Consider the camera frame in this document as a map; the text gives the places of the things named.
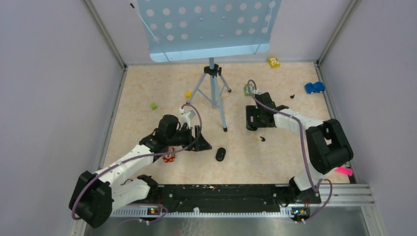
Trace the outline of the black earbuds charging case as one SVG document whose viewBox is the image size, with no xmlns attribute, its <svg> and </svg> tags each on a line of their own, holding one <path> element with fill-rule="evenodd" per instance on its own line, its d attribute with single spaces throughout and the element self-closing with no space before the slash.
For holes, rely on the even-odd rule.
<svg viewBox="0 0 417 236">
<path fill-rule="evenodd" d="M 215 155 L 215 159 L 219 162 L 223 161 L 226 155 L 226 149 L 223 147 L 220 147 Z"/>
</svg>

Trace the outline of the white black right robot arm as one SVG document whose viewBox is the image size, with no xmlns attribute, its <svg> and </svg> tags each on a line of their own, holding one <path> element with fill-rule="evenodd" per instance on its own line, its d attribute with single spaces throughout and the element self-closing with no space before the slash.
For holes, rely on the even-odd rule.
<svg viewBox="0 0 417 236">
<path fill-rule="evenodd" d="M 301 203 L 308 189 L 316 189 L 325 175 L 354 157 L 341 123 L 334 118 L 306 117 L 288 106 L 276 104 L 268 92 L 256 94 L 255 104 L 245 107 L 246 128 L 281 128 L 299 135 L 304 170 L 290 179 L 289 198 Z"/>
</svg>

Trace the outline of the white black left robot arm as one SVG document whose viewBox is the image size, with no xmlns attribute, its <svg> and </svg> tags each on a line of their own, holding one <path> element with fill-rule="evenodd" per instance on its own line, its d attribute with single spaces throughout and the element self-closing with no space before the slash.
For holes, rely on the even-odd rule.
<svg viewBox="0 0 417 236">
<path fill-rule="evenodd" d="M 210 144 L 201 134 L 202 126 L 191 125 L 194 117 L 201 116 L 196 111 L 184 112 L 179 118 L 164 115 L 158 127 L 119 160 L 94 173 L 83 172 L 69 202 L 73 219 L 98 228 L 113 211 L 131 202 L 154 202 L 158 195 L 155 180 L 146 175 L 130 182 L 127 179 L 166 155 L 210 150 Z"/>
</svg>

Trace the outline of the green monster toy block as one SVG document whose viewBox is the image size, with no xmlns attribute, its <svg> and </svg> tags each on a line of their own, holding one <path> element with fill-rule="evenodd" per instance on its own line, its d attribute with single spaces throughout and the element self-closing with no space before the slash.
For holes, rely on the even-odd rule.
<svg viewBox="0 0 417 236">
<path fill-rule="evenodd" d="M 252 85 L 245 85 L 243 88 L 245 96 L 251 96 L 252 94 L 254 94 L 253 89 L 254 87 Z"/>
</svg>

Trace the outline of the red owl number block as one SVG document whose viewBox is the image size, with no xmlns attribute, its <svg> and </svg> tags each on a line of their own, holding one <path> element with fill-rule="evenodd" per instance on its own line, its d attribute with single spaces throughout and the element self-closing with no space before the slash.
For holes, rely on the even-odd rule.
<svg viewBox="0 0 417 236">
<path fill-rule="evenodd" d="M 174 153 L 175 152 L 175 148 L 174 147 L 169 147 L 168 150 L 167 150 L 167 152 L 168 153 L 163 156 L 164 162 L 165 163 L 174 162 L 174 160 L 176 158 L 176 154 Z"/>
</svg>

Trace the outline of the yellow toy block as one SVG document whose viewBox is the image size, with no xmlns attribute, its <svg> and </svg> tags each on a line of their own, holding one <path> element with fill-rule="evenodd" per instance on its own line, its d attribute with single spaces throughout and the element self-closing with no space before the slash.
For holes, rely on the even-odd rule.
<svg viewBox="0 0 417 236">
<path fill-rule="evenodd" d="M 278 68 L 280 67 L 280 62 L 276 57 L 270 57 L 268 59 L 268 63 L 270 65 L 271 68 Z"/>
</svg>

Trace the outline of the blue toy car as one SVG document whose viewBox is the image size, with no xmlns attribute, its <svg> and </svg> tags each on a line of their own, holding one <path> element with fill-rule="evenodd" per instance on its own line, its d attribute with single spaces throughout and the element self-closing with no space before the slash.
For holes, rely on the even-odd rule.
<svg viewBox="0 0 417 236">
<path fill-rule="evenodd" d="M 323 93 L 326 89 L 322 82 L 307 83 L 304 88 L 308 94 Z"/>
</svg>

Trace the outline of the pink highlighter marker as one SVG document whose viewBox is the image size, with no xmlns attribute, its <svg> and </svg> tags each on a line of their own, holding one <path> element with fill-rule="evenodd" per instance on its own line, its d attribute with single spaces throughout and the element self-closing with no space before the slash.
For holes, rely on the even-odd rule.
<svg viewBox="0 0 417 236">
<path fill-rule="evenodd" d="M 350 177 L 353 175 L 353 170 L 346 167 L 338 167 L 335 169 L 335 171 Z"/>
</svg>

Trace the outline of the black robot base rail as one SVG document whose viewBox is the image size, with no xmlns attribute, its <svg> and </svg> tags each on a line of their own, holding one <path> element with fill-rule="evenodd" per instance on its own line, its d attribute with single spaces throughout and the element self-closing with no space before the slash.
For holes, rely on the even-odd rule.
<svg viewBox="0 0 417 236">
<path fill-rule="evenodd" d="M 159 204 L 169 213 L 261 213 L 279 212 L 289 205 L 320 204 L 320 194 L 302 192 L 280 184 L 166 184 L 152 187 L 140 201 Z"/>
</svg>

